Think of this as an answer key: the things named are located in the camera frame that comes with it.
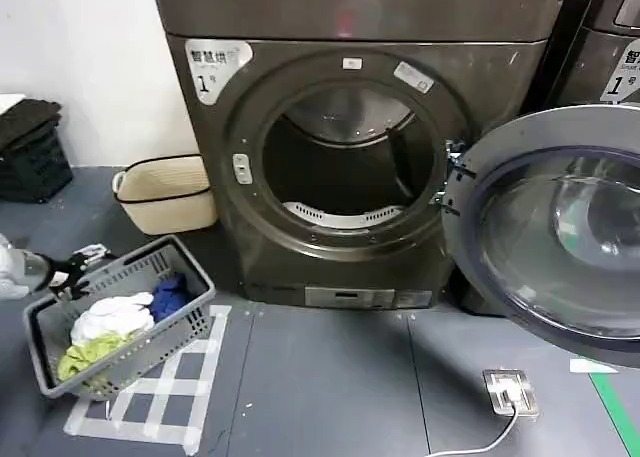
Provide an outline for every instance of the washing machine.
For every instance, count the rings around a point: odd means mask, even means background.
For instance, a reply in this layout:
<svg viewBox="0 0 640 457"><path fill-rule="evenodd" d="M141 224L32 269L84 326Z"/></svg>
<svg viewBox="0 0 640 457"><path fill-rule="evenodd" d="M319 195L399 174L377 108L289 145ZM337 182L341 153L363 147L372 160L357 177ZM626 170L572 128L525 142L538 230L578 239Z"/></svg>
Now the washing machine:
<svg viewBox="0 0 640 457"><path fill-rule="evenodd" d="M639 367L640 108L515 117L562 1L158 0L248 296L421 306L455 262Z"/></svg>
<svg viewBox="0 0 640 457"><path fill-rule="evenodd" d="M545 105L640 102L640 0L579 2L583 17Z"/></svg>
<svg viewBox="0 0 640 457"><path fill-rule="evenodd" d="M156 1L247 296L428 306L447 176L518 114L562 0Z"/></svg>

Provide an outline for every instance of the beige basket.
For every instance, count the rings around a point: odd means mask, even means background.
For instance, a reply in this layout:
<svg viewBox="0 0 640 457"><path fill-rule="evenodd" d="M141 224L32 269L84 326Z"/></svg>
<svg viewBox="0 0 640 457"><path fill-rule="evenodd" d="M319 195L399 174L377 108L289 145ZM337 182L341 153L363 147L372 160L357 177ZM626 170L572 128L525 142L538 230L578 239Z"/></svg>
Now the beige basket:
<svg viewBox="0 0 640 457"><path fill-rule="evenodd" d="M218 218L198 154L143 160L114 175L112 187L116 200L145 234L201 229Z"/></svg>

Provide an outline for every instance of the open door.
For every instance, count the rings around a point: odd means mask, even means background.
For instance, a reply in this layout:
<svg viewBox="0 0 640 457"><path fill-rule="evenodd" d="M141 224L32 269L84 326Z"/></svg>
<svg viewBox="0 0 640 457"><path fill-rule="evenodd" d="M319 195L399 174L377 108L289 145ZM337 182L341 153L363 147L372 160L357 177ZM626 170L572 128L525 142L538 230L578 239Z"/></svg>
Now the open door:
<svg viewBox="0 0 640 457"><path fill-rule="evenodd" d="M640 367L640 108L511 121L456 162L442 204L485 299L555 345Z"/></svg>

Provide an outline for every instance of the power outlet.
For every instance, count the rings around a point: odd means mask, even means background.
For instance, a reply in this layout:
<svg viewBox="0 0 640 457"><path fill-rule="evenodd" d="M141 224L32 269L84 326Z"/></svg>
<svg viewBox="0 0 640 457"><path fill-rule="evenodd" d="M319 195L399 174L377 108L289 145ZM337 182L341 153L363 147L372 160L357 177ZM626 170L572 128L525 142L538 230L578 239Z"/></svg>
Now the power outlet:
<svg viewBox="0 0 640 457"><path fill-rule="evenodd" d="M519 399L515 405L522 417L537 417L540 413L536 398L533 395L531 382L521 370L484 370L482 372L487 391L491 398L493 411L498 415L513 415L511 401L507 398L506 389L519 391Z"/></svg>

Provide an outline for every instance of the power cord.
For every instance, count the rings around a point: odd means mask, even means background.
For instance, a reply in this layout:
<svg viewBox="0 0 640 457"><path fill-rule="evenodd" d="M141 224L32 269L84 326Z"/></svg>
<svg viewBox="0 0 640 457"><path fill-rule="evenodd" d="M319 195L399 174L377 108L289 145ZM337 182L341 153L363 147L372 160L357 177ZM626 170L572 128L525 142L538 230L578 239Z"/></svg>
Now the power cord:
<svg viewBox="0 0 640 457"><path fill-rule="evenodd" d="M429 454L425 457L444 457L447 455L471 455L471 454L484 454L486 452L490 452L495 449L500 442L502 442L507 435L511 432L511 430L516 425L516 420L520 416L520 411L518 410L517 403L522 399L522 395L520 394L520 389L511 385L507 385L503 392L503 397L508 402L511 402L511 407L513 408L513 416L511 420L504 428L504 430L500 433L496 439L491 442L486 447L480 447L478 449L468 449L468 450L445 450L444 452L435 452L433 454Z"/></svg>

